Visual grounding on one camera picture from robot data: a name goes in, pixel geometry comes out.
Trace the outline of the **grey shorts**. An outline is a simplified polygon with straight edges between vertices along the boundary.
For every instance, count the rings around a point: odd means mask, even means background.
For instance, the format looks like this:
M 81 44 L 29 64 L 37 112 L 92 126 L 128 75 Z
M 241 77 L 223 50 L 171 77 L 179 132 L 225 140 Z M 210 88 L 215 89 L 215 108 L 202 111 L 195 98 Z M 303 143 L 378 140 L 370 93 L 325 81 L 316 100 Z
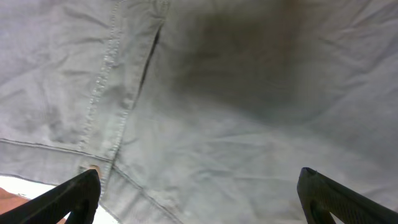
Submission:
M 1 174 L 119 223 L 304 223 L 303 167 L 397 210 L 395 0 L 1 2 Z

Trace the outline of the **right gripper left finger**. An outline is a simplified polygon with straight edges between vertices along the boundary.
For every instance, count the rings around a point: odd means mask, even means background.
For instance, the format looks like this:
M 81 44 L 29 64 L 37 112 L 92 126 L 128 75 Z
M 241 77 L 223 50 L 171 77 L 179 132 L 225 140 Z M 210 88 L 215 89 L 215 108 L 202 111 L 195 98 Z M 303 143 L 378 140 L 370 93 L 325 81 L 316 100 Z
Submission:
M 1 223 L 92 224 L 101 194 L 97 170 L 87 171 L 1 214 Z

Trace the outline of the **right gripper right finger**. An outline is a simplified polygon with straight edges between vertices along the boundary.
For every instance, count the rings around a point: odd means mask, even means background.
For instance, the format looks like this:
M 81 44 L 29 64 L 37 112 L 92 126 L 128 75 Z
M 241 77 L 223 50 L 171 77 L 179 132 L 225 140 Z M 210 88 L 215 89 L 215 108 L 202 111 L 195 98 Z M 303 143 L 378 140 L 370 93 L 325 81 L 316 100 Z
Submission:
M 304 167 L 297 183 L 297 193 L 309 224 L 397 223 L 394 212 L 323 174 Z

